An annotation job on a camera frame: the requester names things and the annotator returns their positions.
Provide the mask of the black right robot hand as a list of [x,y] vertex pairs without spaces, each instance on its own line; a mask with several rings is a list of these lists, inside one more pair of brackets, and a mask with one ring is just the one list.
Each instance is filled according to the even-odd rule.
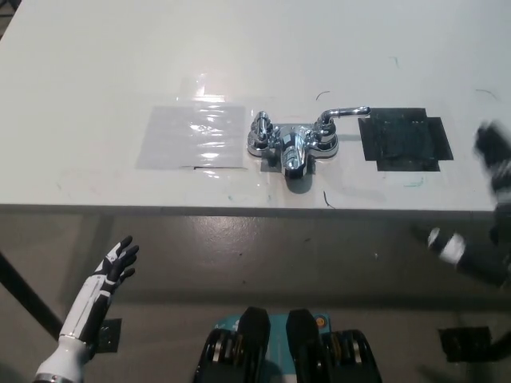
[[487,243],[476,243],[456,231],[413,226],[413,237],[457,272],[502,288],[510,285],[510,136],[497,120],[479,126],[474,149],[489,174],[496,199]]

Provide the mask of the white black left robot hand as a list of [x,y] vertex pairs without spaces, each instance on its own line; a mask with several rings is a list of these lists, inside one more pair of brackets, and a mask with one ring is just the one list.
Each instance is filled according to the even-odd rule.
[[135,269],[139,247],[127,236],[117,243],[85,280],[61,328],[60,337],[77,339],[86,345],[97,340],[101,325],[117,288]]

